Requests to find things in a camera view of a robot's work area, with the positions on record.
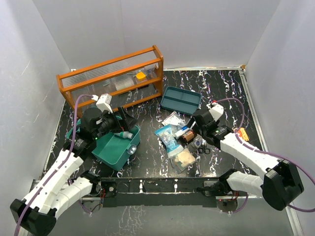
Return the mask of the white green-labelled bottle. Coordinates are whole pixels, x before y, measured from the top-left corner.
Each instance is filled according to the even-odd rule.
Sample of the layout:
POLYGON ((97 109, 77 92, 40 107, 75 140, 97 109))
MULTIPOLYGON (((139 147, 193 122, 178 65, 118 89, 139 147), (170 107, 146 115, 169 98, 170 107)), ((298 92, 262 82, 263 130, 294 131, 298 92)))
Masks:
POLYGON ((114 135, 124 138, 124 139, 132 139, 133 138, 133 134, 131 132, 128 131, 122 131, 119 133, 114 133, 114 135))

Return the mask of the brown medicine bottle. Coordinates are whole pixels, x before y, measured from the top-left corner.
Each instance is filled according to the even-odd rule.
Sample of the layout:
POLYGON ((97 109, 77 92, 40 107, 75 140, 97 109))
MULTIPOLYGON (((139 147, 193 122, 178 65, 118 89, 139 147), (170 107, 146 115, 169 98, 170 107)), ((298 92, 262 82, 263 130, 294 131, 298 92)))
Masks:
POLYGON ((191 141, 193 141, 193 139, 195 138, 194 133, 190 130, 188 132, 186 132, 184 135, 182 135, 181 140, 183 141, 183 143, 188 144, 191 141))

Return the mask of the blue cotton swab packet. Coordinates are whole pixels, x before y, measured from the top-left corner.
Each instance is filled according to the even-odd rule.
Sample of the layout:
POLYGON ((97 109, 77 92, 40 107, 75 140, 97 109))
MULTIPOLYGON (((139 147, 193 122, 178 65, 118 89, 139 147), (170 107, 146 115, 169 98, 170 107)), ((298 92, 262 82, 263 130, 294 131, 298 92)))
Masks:
POLYGON ((175 128, 176 126, 168 124, 155 131, 155 135, 159 137, 166 147, 168 158, 172 158, 184 150, 183 146, 178 144, 177 140, 173 136, 175 128))

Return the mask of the clear bag cotton balls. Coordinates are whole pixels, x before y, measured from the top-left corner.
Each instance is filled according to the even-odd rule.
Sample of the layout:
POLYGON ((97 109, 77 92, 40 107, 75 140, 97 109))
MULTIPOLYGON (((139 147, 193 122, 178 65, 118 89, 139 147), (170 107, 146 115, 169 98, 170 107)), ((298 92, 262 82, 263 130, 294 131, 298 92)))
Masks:
POLYGON ((191 154, 188 148, 183 149, 171 158, 172 167, 178 174, 182 173, 186 168, 194 164, 195 161, 195 157, 191 154))

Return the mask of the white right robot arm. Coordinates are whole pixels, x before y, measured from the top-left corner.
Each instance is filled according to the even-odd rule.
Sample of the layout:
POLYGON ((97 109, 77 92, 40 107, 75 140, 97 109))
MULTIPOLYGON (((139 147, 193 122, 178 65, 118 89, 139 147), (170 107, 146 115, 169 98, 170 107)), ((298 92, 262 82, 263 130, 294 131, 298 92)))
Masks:
POLYGON ((254 175, 230 169, 216 183, 202 191, 231 195, 242 191, 262 197, 272 208, 283 210, 304 192, 297 167, 271 154, 264 153, 240 138, 226 125, 220 125, 222 112, 211 108, 196 111, 188 126, 207 144, 235 157, 254 171, 254 175))

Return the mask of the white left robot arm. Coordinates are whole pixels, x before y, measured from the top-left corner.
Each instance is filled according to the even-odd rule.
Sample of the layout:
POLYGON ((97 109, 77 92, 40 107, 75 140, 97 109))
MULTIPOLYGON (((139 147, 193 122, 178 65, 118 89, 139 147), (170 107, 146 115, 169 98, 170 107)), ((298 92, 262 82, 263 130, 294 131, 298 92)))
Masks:
POLYGON ((11 203, 16 221, 14 235, 24 229, 34 236, 46 236, 70 206, 86 195, 97 196, 102 189, 99 176, 85 171, 71 180, 71 175, 93 153, 101 138, 110 133, 132 132, 136 124, 137 119, 122 107, 116 113, 88 108, 79 121, 74 121, 69 140, 41 181, 22 200, 11 203))

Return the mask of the teal medicine kit box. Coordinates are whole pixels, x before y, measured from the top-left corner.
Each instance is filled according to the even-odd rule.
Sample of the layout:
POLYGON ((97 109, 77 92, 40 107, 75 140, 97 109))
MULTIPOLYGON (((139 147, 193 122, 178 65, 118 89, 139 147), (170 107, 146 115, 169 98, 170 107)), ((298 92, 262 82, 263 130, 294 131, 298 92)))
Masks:
POLYGON ((72 141, 72 133, 76 131, 74 147, 72 152, 75 157, 86 160, 94 156, 111 169, 118 171, 127 162, 129 157, 140 144, 140 128, 135 125, 131 129, 132 139, 124 139, 109 132, 97 140, 87 139, 81 136, 81 120, 78 120, 73 128, 67 133, 69 142, 72 141))

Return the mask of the white blue ointment tube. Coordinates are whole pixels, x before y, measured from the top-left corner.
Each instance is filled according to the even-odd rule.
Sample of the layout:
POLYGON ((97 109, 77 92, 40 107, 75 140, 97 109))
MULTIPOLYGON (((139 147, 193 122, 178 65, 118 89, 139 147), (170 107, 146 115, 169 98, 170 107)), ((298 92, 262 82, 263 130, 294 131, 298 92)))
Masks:
POLYGON ((181 128, 180 130, 178 130, 175 134, 174 137, 176 139, 180 138, 182 135, 184 135, 186 132, 190 131, 190 128, 187 126, 184 126, 183 128, 181 128))

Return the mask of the small tape roll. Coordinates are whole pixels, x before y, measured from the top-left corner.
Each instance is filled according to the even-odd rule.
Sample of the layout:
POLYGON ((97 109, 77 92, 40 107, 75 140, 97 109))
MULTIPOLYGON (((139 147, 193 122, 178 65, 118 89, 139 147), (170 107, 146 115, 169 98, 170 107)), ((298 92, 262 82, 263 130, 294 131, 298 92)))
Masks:
POLYGON ((195 138, 193 141, 193 144, 196 148, 200 148, 203 144, 203 141, 200 138, 195 138))

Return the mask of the clear bag of gauze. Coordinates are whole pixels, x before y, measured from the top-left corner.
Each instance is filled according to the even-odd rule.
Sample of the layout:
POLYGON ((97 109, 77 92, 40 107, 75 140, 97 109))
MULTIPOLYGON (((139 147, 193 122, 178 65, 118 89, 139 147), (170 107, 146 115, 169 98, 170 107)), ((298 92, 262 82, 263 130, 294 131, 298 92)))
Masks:
POLYGON ((174 125, 179 128, 186 126, 186 122, 179 116, 176 111, 173 111, 167 118, 162 121, 163 126, 174 125))

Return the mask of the dark teal divider tray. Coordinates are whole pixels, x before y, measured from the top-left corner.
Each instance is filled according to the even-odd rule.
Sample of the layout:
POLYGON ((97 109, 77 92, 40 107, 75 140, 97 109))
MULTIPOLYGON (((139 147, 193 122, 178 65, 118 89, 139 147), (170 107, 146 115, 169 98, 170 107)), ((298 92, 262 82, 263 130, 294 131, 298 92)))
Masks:
POLYGON ((192 115, 201 103, 200 93, 168 86, 163 94, 160 106, 170 111, 192 115))

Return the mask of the black small scissors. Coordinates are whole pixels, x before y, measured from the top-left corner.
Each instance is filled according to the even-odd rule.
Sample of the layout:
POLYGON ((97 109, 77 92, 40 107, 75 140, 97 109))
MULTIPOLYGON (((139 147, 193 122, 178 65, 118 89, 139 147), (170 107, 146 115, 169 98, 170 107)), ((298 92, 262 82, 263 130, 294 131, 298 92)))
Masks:
POLYGON ((201 154, 210 154, 211 150, 207 147, 207 145, 203 144, 198 148, 198 152, 201 154))

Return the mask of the orange wooden shelf rack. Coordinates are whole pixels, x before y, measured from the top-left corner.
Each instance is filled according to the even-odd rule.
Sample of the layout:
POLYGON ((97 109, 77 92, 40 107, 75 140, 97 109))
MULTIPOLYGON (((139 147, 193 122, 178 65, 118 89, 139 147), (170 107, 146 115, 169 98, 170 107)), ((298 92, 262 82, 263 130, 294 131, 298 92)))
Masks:
POLYGON ((110 94, 114 110, 132 107, 163 95, 164 58, 153 45, 124 56, 57 75, 59 91, 67 104, 77 106, 78 115, 96 104, 89 95, 110 94), (139 81, 138 72, 147 78, 139 81))

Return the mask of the orange block on shelf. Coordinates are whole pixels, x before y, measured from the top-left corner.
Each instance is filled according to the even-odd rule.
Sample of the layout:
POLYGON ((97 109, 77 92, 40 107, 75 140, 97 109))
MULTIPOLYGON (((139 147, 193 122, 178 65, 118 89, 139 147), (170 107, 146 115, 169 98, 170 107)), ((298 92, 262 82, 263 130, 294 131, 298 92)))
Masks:
POLYGON ((136 74, 136 79, 139 80, 139 81, 143 81, 147 78, 146 74, 142 71, 138 72, 136 74))

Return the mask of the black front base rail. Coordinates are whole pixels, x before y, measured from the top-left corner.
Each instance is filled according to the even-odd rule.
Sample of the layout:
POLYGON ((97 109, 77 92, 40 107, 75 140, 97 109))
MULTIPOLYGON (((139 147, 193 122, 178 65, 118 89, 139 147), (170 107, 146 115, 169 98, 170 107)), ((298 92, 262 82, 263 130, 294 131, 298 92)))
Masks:
POLYGON ((102 207, 124 206, 203 206, 216 207, 220 201, 237 201, 245 192, 224 193, 217 177, 103 177, 100 187, 82 197, 83 202, 98 201, 102 207))

